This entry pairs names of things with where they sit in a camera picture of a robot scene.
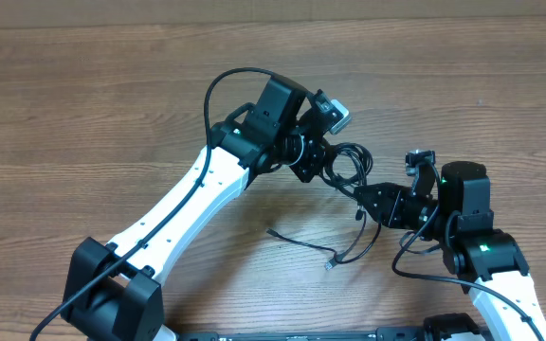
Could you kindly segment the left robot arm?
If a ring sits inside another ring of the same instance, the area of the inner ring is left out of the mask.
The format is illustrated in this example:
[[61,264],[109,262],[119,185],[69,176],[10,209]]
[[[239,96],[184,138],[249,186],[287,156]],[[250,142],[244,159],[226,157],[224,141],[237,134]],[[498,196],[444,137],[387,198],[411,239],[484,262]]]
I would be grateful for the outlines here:
[[289,167],[302,182],[322,167],[324,135],[350,121],[338,100],[272,73],[255,103],[207,124],[207,142],[184,177],[108,243],[74,251],[60,317],[91,340],[176,340],[162,288],[206,224],[259,175]]

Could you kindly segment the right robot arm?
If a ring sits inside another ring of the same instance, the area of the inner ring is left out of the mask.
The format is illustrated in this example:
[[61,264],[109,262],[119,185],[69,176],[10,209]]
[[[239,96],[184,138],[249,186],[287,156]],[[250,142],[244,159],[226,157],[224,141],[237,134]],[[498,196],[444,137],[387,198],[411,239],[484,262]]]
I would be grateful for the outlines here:
[[[386,182],[355,189],[357,201],[379,225],[411,234],[392,271],[461,286],[495,340],[546,340],[546,319],[528,262],[517,241],[494,226],[485,166],[455,161],[437,169],[421,159],[407,163],[407,174],[413,179],[409,187]],[[418,239],[438,243],[446,276],[399,269]]]

